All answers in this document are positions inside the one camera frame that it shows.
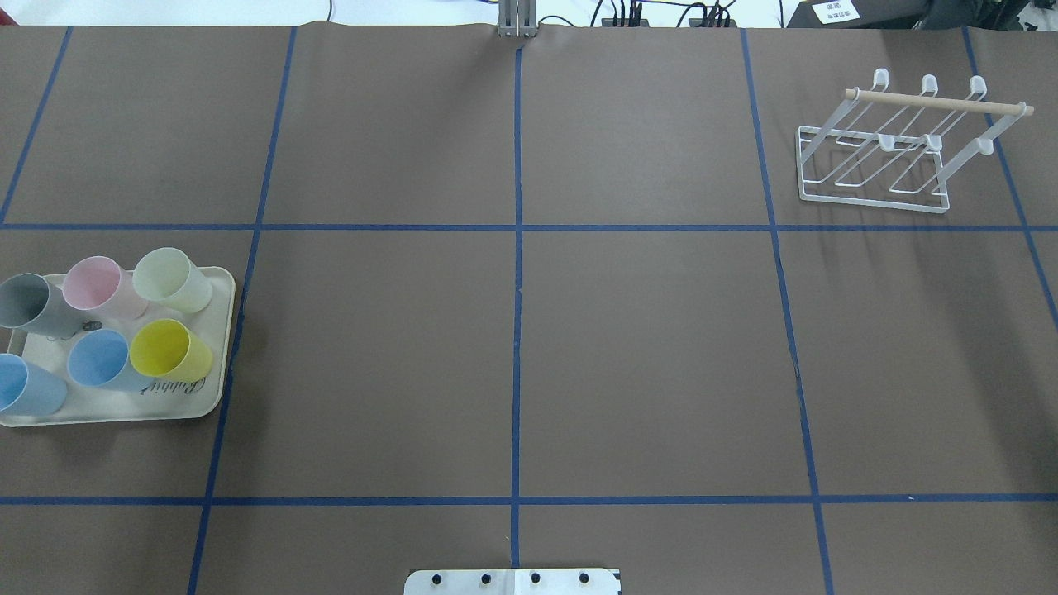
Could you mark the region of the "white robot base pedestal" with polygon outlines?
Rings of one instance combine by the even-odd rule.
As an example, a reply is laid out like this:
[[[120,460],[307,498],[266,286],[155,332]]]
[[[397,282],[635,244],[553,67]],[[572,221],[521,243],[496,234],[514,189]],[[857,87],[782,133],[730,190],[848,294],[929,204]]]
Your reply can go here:
[[[404,594],[620,594],[618,569],[421,569]]]

